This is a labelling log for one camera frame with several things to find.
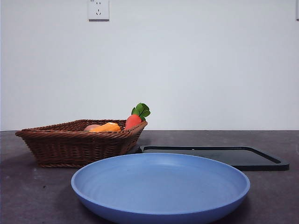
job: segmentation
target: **wicker basket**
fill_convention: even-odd
[[[88,125],[117,123],[120,132],[84,132]],[[147,125],[124,130],[126,120],[76,120],[44,127],[28,128],[15,133],[22,137],[39,166],[83,167],[91,162],[126,154],[137,142]]]

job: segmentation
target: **dark table surface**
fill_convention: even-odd
[[[71,188],[77,168],[40,168],[15,131],[1,132],[2,224],[111,224],[86,209]],[[299,223],[299,131],[143,131],[139,146],[247,146],[290,163],[287,171],[244,171],[243,203],[213,224]]]

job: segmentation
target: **green leaf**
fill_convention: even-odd
[[[142,115],[143,115],[144,117],[147,117],[147,116],[150,115],[150,111],[144,111],[144,112],[142,113]]]
[[[136,106],[136,110],[138,111],[138,115],[141,115],[142,111],[143,111],[143,105],[142,103],[137,104]]]
[[[143,107],[146,111],[149,111],[149,110],[150,110],[149,107],[146,106],[145,104],[142,104],[142,107]]]
[[[145,117],[150,115],[150,109],[145,104],[139,103],[136,107],[133,108],[131,114],[137,114],[142,121],[145,121]]]
[[[139,116],[139,113],[138,113],[138,111],[136,110],[135,107],[132,109],[132,113],[131,114],[137,114]]]

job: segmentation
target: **black tray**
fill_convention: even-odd
[[[289,163],[250,147],[140,146],[142,153],[177,153],[217,160],[242,171],[288,170]]]

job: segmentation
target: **wall socket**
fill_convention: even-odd
[[[109,20],[109,0],[88,0],[89,21]]]

